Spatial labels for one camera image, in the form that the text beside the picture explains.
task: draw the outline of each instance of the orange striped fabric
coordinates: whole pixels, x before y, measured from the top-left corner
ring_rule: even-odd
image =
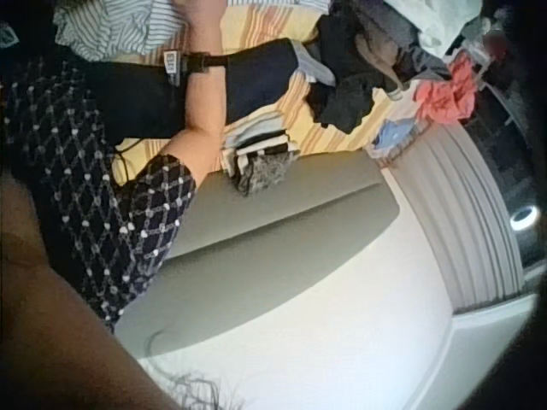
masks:
[[[228,8],[222,21],[224,51],[229,54],[238,50],[248,49],[258,44],[266,43],[276,38],[293,38],[306,41],[315,35],[315,23],[321,14],[306,8],[277,7],[265,5],[234,6]],[[117,61],[136,62],[148,65],[162,65],[162,52],[166,49],[180,48],[185,45],[185,29],[171,39],[164,47],[147,56],[123,56]],[[302,155],[312,155],[323,152],[355,150],[370,143],[376,136],[383,122],[391,101],[383,91],[374,94],[375,106],[373,112],[365,117],[362,124],[350,135],[346,135],[333,126],[322,128],[313,122],[313,116],[305,97],[309,92],[309,84],[303,75],[295,73],[292,76],[289,89],[277,103],[262,107],[250,116],[226,127],[226,132],[235,126],[272,111],[280,111],[284,115],[284,127],[291,140],[300,147]],[[127,138],[119,147],[123,149],[137,140]],[[144,140],[135,148],[124,154],[128,166],[129,177],[134,176],[156,155],[165,140]],[[211,171],[221,169],[220,158]],[[121,160],[113,165],[115,178],[124,183],[126,176]]]

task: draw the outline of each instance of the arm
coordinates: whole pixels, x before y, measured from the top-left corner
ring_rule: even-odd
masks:
[[[198,0],[184,7],[190,22],[190,52],[222,54],[221,18],[226,0]],[[194,73],[186,90],[186,129],[175,135],[162,154],[178,158],[199,186],[222,146],[226,123],[226,70],[212,67]]]
[[[49,268],[32,198],[6,170],[0,179],[0,403],[11,402],[14,408],[177,408]]]

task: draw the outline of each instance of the white label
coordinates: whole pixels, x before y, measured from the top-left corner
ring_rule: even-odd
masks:
[[[163,65],[165,66],[165,71],[167,74],[176,74],[177,73],[177,58],[178,51],[164,51],[163,52]]]

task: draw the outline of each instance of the black dress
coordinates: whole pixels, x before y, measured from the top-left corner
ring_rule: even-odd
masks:
[[[101,112],[70,56],[36,58],[2,86],[3,163],[34,196],[52,267],[112,330],[165,259],[194,179],[159,155],[120,187]]]

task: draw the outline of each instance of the pink clothing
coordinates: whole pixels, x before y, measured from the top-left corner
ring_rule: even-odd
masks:
[[[461,52],[449,64],[449,70],[451,81],[423,80],[418,85],[414,95],[414,100],[420,104],[418,120],[430,118],[440,124],[453,124],[471,116],[477,91],[471,59]]]

